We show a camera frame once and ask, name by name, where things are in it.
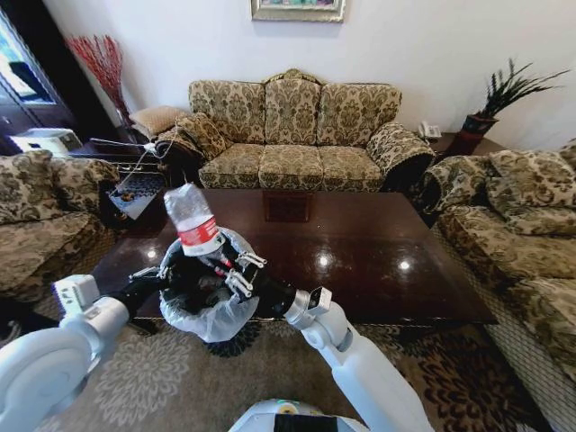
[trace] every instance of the coffee table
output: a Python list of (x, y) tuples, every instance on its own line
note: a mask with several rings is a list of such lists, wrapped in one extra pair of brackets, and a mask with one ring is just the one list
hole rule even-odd
[[(316, 192), (307, 222), (267, 222), (261, 190), (205, 190), (216, 221), (250, 242), (271, 275), (303, 290), (323, 285), (351, 322), (496, 323), (463, 270), (400, 193)], [(93, 271), (103, 293), (159, 264), (176, 239), (169, 221), (154, 238), (123, 238)], [(140, 316), (159, 317), (158, 297)]]

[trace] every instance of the potted plant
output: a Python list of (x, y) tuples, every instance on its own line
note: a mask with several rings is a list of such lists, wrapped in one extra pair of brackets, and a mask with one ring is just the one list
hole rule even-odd
[(528, 63), (516, 70), (514, 60), (510, 58), (508, 60), (508, 76), (504, 77), (502, 69), (492, 74), (490, 82), (487, 84), (486, 105), (476, 114), (466, 116), (462, 129), (456, 134), (454, 141), (444, 153), (444, 158), (454, 155), (471, 155), (486, 132), (498, 121), (495, 117), (497, 113), (518, 99), (532, 93), (555, 88), (555, 85), (547, 85), (546, 83), (569, 72), (569, 70), (563, 70), (550, 76), (522, 76), (521, 74), (531, 66), (532, 63)]
[(86, 36), (70, 37), (67, 45), (90, 69), (102, 89), (106, 92), (126, 131), (128, 138), (136, 143), (131, 131), (130, 115), (122, 96), (122, 49), (117, 40), (105, 34), (88, 38)]

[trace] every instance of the plastic water bottle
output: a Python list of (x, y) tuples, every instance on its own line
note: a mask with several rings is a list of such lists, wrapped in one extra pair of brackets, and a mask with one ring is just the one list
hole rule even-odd
[(178, 231), (182, 250), (189, 257), (212, 254), (225, 238), (204, 195), (193, 183), (185, 184), (164, 195), (166, 211)]

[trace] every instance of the sofa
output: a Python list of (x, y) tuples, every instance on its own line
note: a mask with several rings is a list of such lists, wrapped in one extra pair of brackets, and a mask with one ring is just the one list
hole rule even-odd
[(576, 425), (575, 170), (576, 143), (448, 157), (415, 199), (480, 280), (487, 330), (554, 430)]
[(0, 299), (39, 302), (52, 282), (92, 270), (116, 239), (106, 191), (118, 181), (102, 160), (0, 157)]
[(403, 192), (434, 157), (394, 121), (392, 85), (324, 84), (291, 69), (263, 83), (194, 81), (189, 98), (192, 114), (158, 136), (157, 151), (204, 187)]

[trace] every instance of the picture frame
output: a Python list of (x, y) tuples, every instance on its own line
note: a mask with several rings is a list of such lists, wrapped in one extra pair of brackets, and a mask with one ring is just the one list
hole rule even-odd
[(250, 0), (252, 20), (342, 23), (346, 0)]

